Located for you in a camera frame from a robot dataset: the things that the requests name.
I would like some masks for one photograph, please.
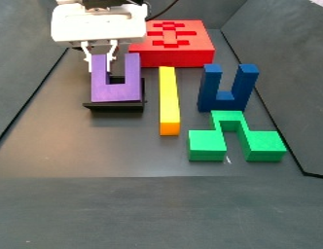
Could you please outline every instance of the gray wall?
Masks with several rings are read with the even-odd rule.
[[[179,0],[159,19],[201,19],[206,28],[221,28],[248,0]],[[153,15],[161,12],[173,0],[149,0]]]
[[[50,37],[54,0],[0,0],[0,136],[64,49]]]
[[[306,173],[323,175],[323,8],[308,0],[249,0],[222,27]]]

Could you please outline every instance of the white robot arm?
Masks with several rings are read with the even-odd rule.
[[[82,48],[91,72],[90,48],[109,46],[109,67],[118,43],[139,43],[146,37],[147,6],[142,0],[58,0],[51,36],[68,48]]]

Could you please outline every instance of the toy block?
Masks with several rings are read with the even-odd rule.
[[[92,55],[91,67],[91,103],[84,103],[83,106],[96,111],[143,111],[139,54],[125,55],[125,77],[110,77],[104,54]]]
[[[159,68],[161,136],[179,134],[179,106],[174,67]]]
[[[277,131],[252,131],[241,111],[211,111],[210,118],[217,129],[237,132],[246,160],[281,160],[286,148]]]
[[[113,83],[107,72],[107,56],[91,59],[91,102],[142,101],[141,62],[138,53],[125,55],[125,82]]]
[[[213,152],[210,151],[220,155],[220,158],[214,160],[222,160],[225,153],[222,154],[224,151],[217,148],[225,144],[222,132],[228,131],[237,132],[246,161],[280,161],[282,159],[286,148],[278,132],[252,131],[241,111],[211,111],[209,121],[214,133],[207,133],[206,130],[189,131],[189,160],[211,160]]]
[[[125,82],[123,77],[110,77],[111,82]],[[94,112],[142,113],[145,110],[145,79],[141,79],[142,101],[90,102],[83,107]]]
[[[224,160],[226,145],[216,130],[189,130],[189,160]]]
[[[131,44],[142,67],[203,67],[213,62],[214,47],[201,20],[147,21],[146,41]]]
[[[221,80],[221,67],[216,64],[205,65],[198,94],[198,111],[210,110],[245,111],[258,69],[253,64],[240,64],[230,91],[218,90]]]

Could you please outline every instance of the gray table surface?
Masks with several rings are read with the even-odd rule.
[[[218,30],[209,31],[221,64],[221,88],[233,84],[237,59]],[[146,109],[137,114],[94,114],[82,107],[90,100],[90,74],[83,54],[70,51],[0,143],[0,177],[139,177],[300,175],[288,153],[278,163],[246,162],[236,133],[226,133],[224,162],[189,162],[189,129],[209,129],[197,111],[202,68],[177,68],[181,134],[159,137],[158,69],[142,69]],[[253,92],[245,112],[250,129],[274,130]]]

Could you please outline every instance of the green block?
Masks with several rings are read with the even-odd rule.
[[[276,131],[250,131],[241,111],[211,111],[210,123],[216,129],[237,132],[240,143],[249,161],[278,161],[286,148]]]
[[[222,133],[216,130],[189,130],[189,160],[224,160],[226,145]]]
[[[189,160],[224,160],[226,145],[222,132],[237,132],[248,161],[280,161],[286,153],[276,131],[252,131],[241,111],[210,111],[211,130],[190,130]]]

